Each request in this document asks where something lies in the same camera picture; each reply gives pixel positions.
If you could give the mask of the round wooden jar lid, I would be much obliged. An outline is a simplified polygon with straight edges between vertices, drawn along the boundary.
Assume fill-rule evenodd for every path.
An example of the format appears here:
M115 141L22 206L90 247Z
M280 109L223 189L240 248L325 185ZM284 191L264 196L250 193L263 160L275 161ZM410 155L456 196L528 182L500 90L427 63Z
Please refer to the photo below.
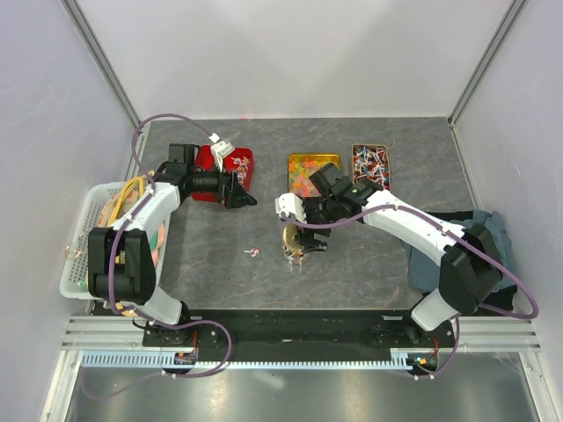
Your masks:
M284 226L281 240L283 245L291 252L302 252L303 246L298 242L299 228L293 224L288 223Z

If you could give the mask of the clear glass jar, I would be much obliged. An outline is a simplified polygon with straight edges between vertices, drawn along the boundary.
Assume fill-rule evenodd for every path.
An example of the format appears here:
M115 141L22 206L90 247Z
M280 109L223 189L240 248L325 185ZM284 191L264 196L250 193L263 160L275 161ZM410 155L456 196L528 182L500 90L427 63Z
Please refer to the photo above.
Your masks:
M291 266L302 266L311 255L309 252L296 250L288 246L283 247L283 254Z

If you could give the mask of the red candy tray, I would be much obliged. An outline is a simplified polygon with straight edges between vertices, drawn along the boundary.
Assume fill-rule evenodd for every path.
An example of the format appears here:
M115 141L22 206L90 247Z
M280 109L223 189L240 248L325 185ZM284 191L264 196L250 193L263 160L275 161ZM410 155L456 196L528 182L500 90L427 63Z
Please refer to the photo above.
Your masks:
M195 171L218 170L211 155L210 146L201 146L194 162ZM236 172L238 182L250 193L252 174L254 170L253 153L248 148L235 148L223 161L223 171ZM211 195L202 195L203 202L214 202Z

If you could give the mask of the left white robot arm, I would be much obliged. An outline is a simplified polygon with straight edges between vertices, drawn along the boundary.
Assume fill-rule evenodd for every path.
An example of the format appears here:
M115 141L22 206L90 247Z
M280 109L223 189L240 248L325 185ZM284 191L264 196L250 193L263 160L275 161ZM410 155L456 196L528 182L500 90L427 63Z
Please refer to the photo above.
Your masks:
M159 285L151 243L186 199L213 201L228 209L256 205L249 193L254 168L248 148L172 143L144 193L116 222L88 235L89 294L115 314L129 312L163 326L175 346L193 336L187 305Z

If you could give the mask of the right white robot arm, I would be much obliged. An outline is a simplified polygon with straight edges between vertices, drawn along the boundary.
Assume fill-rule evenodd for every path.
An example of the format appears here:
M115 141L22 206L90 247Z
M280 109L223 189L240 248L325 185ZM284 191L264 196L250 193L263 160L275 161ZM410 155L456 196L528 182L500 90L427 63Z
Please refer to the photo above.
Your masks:
M435 329L456 315L472 315L502 279L501 255L484 225L466 228L411 207L368 178L352 181L334 164L311 175L319 192L302 198L285 193L276 201L280 216L301 230L328 233L345 222L381 229L421 252L438 267L438 284L413 306L403 323L405 340L425 345Z

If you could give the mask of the stray swirl lollipop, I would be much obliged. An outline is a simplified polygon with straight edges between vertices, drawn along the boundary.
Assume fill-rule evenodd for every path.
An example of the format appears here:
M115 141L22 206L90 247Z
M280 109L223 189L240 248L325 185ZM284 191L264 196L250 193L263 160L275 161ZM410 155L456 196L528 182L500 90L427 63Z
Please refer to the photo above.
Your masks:
M251 248L250 250L244 250L245 254L248 254L251 258L256 258L260 251L257 248Z

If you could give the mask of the gold gummy tin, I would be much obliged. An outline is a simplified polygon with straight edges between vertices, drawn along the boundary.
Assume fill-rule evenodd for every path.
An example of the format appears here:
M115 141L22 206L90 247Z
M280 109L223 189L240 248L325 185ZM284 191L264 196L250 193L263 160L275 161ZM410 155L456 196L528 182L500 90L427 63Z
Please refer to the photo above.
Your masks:
M310 176L325 164L341 168L340 155L336 153L292 153L288 157L288 191L302 198L318 197L318 189Z

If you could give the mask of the yellow clothes hanger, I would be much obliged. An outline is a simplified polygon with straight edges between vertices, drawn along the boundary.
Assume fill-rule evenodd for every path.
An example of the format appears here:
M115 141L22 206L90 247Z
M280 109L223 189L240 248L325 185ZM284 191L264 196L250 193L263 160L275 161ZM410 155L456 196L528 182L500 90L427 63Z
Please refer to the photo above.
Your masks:
M99 214L99 227L111 226L136 204L138 199L144 194L146 187L145 179L145 176L130 179L118 193L110 198ZM150 250L153 264L156 266L159 260L158 234L156 234L156 237L150 241ZM117 252L116 255L115 266L121 263L121 253ZM116 302L115 306L123 316L137 317L137 314L134 311L125 310L124 305L120 302Z

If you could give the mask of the gold lollipop tin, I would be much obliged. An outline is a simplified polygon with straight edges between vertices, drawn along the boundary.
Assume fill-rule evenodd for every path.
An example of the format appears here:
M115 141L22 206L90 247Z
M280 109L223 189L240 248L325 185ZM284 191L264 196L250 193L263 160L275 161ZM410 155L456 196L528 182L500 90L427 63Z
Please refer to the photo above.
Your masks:
M391 189L391 166L388 149L384 145L354 144L352 146L353 181L367 178L383 189Z

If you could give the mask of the patterned pink cloth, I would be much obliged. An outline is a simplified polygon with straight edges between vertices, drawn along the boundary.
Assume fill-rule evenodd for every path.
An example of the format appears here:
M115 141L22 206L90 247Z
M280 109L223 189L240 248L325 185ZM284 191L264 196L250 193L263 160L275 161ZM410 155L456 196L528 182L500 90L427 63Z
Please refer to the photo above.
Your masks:
M94 229L97 228L106 228L109 226L109 222L115 222L116 219L112 219L112 215L114 214L114 210L118 206L119 199L121 197L121 189L117 189L113 194L109 196L109 198L102 202L101 209L97 213L94 222ZM137 188L132 188L126 195L125 199L122 201L120 205L120 210L118 212L118 216L123 216L124 213L129 211L129 209L136 204L139 199L139 191ZM150 253L152 256L152 261L155 268L158 270L161 266L160 261L162 260L162 253L163 248L165 246L165 239L166 239L166 223L167 220L164 220L158 230L156 230L151 236L149 240L150 245ZM84 281L80 282L81 287L86 290L91 297L95 297L95 294L90 292L90 287L93 285L93 277L90 276L90 269L91 263L95 258L94 247L90 246L90 233L91 229L88 231L88 236L86 238L86 246L87 246L87 270L86 275L84 276Z

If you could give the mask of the folded blue-grey cloth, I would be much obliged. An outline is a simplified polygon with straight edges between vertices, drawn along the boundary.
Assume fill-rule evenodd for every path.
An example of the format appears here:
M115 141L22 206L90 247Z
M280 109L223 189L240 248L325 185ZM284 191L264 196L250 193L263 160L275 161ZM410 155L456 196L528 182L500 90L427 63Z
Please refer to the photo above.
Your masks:
M484 225L492 234L494 243L501 256L502 264L515 273L515 256L512 242L505 227L505 222L498 212L488 213L480 209L456 211L450 213L430 212L430 214L445 222L463 225L467 229L474 224ZM406 242L401 242L406 251L410 287L422 293L430 293L438 287L439 267L421 251Z

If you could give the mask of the white plastic basket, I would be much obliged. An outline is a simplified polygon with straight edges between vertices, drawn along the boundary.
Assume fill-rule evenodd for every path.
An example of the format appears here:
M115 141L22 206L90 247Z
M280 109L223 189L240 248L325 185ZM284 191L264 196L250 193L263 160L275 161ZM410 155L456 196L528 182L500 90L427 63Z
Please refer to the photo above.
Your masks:
M61 294L73 299L121 302L124 307L135 306L170 322L170 315L178 313L181 305L159 286L161 272L153 264L149 240L180 206L179 188L157 182L111 226L94 229L102 202L124 185L123 182L101 184L88 192L73 240L65 250L69 262L62 273ZM90 269L93 277L90 292L95 297L80 285L87 270L86 238L90 229L90 246L95 253ZM121 253L121 263L115 266L117 252Z

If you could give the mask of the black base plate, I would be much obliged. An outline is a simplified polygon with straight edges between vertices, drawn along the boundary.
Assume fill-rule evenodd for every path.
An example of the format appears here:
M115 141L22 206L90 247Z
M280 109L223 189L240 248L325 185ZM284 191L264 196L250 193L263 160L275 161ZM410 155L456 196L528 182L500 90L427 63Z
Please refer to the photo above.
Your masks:
M210 360L383 360L395 348L434 351L455 343L450 322L426 332L405 310L197 309L191 317L207 323L182 331L147 326L143 345L194 346Z

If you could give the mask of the aluminium frame rail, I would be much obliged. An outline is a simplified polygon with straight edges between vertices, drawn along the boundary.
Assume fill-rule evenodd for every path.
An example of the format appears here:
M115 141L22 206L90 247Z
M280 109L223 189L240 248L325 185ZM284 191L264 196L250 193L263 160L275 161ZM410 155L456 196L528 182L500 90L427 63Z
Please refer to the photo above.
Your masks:
M462 316L459 345L463 353L538 353L534 323L506 316ZM140 350L143 334L121 316L73 316L63 350Z

